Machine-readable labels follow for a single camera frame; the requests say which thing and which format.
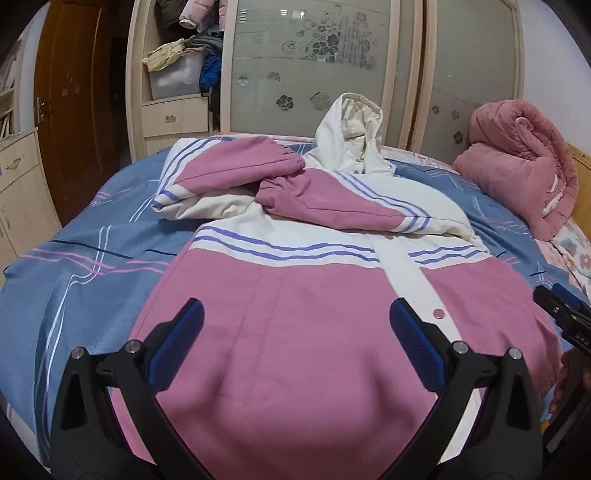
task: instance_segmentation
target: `white hood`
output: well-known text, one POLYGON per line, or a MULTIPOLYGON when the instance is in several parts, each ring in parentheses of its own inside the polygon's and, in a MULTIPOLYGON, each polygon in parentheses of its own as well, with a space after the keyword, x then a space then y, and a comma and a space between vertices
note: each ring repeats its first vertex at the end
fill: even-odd
POLYGON ((348 173, 393 173, 379 153, 382 109, 357 93, 344 93, 316 130, 316 147, 304 159, 307 168, 348 173))

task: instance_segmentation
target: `wooden headboard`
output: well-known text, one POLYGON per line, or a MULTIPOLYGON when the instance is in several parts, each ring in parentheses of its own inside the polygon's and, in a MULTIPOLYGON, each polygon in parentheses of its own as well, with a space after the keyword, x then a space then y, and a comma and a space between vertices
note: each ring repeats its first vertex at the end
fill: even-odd
POLYGON ((569 145, 574 165, 579 175, 579 196, 573 210, 573 219, 587 236, 591 238, 591 155, 569 145))

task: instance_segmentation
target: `door handle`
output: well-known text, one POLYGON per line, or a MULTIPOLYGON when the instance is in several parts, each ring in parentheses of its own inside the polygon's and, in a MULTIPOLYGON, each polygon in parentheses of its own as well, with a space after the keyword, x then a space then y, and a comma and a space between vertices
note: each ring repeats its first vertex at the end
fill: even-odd
POLYGON ((4 221, 6 222, 6 229, 10 230, 10 221, 8 220, 8 215, 6 214, 6 212, 4 210, 2 210, 2 213, 4 214, 4 221))
POLYGON ((18 157, 16 160, 13 160, 12 162, 10 162, 7 166, 6 169, 7 170, 14 170, 15 168, 18 167, 18 164, 21 162, 21 157, 18 157))
POLYGON ((45 103, 41 101, 39 97, 35 99, 35 114, 37 116, 37 125, 45 120, 45 113, 43 112, 43 107, 45 107, 45 103))

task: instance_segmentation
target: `blue bedsheet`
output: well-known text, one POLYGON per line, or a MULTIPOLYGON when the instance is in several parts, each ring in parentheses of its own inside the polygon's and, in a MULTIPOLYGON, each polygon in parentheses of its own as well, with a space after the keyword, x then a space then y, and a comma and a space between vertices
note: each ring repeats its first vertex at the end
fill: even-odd
MULTIPOLYGON (((289 146, 299 154, 311 148, 289 146)), ((169 222, 149 207, 167 152, 116 174, 51 242, 5 271, 0 391, 37 432, 43 456, 69 352, 79 345, 90 353, 119 349, 162 273, 203 222, 169 222)), ((532 287, 559 282, 583 298, 564 271, 545 262, 523 221, 473 183, 437 168, 393 162, 396 175, 458 203, 491 253, 532 287)))

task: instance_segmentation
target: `plastic storage box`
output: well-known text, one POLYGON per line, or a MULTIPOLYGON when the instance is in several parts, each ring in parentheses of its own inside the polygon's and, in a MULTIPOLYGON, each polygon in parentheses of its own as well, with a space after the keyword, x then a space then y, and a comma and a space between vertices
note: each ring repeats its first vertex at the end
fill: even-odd
POLYGON ((150 72, 154 100, 200 93, 199 77, 203 52, 188 51, 165 69, 150 72))

